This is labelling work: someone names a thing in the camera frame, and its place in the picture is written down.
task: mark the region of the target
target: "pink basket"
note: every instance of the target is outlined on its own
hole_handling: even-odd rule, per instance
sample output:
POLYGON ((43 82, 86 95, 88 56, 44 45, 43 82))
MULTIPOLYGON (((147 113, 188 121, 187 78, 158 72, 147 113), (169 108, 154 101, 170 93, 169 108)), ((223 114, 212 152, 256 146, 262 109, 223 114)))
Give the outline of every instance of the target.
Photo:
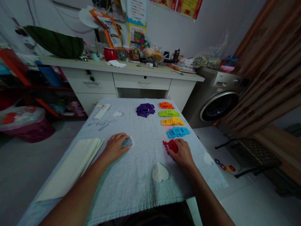
POLYGON ((36 143, 51 137, 55 128, 44 118, 34 124, 3 132, 28 143, 36 143))

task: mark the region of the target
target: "washing machine door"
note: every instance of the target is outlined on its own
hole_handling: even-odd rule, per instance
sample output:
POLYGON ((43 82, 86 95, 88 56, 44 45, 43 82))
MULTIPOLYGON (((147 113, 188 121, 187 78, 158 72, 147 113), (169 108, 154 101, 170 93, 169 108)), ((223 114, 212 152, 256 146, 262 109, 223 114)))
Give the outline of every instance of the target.
POLYGON ((200 111, 200 119, 205 122, 215 121, 229 113, 238 103, 236 92, 226 91, 209 99, 200 111))

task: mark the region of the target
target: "curtain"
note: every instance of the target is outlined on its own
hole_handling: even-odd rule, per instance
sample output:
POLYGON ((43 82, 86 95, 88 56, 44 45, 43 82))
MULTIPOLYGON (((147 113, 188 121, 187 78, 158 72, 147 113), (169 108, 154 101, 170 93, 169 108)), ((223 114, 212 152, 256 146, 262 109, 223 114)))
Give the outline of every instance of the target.
POLYGON ((291 2, 287 8, 275 6, 266 19, 270 26, 262 24, 241 56, 238 73, 253 81, 221 120, 239 137, 252 135, 301 104, 301 3, 291 2), (279 16, 279 10, 283 18, 275 24, 271 17, 279 16))

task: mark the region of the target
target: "desk drawer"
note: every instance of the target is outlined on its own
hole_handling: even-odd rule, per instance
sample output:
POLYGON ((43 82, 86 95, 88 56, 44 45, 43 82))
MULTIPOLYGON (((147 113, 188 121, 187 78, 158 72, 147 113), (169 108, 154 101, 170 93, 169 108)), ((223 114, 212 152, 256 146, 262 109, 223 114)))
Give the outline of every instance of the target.
POLYGON ((82 107, 85 109, 85 112, 89 116, 93 111, 97 102, 104 97, 117 97, 116 94, 83 94, 76 93, 76 97, 81 103, 82 107))
POLYGON ((169 90, 170 78, 157 78, 143 75, 113 73, 115 87, 135 89, 169 90))
POLYGON ((83 70, 69 67, 61 68, 75 93, 115 94, 113 75, 111 72, 83 70))

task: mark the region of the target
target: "hand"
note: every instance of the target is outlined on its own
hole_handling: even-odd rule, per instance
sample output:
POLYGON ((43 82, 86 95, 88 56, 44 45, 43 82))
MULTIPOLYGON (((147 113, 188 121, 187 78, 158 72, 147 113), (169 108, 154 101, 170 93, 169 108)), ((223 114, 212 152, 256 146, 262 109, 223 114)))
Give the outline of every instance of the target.
POLYGON ((168 149, 171 157, 173 157, 173 159, 184 170, 188 170, 191 167, 195 167, 195 163, 193 161, 188 143, 183 139, 176 139, 175 143, 178 146, 178 153, 174 153, 173 150, 168 149))
POLYGON ((110 165, 126 153, 131 146, 121 148, 121 144, 125 139, 129 139, 126 133, 118 133, 113 135, 107 142, 106 148, 103 150, 99 158, 103 163, 110 165))

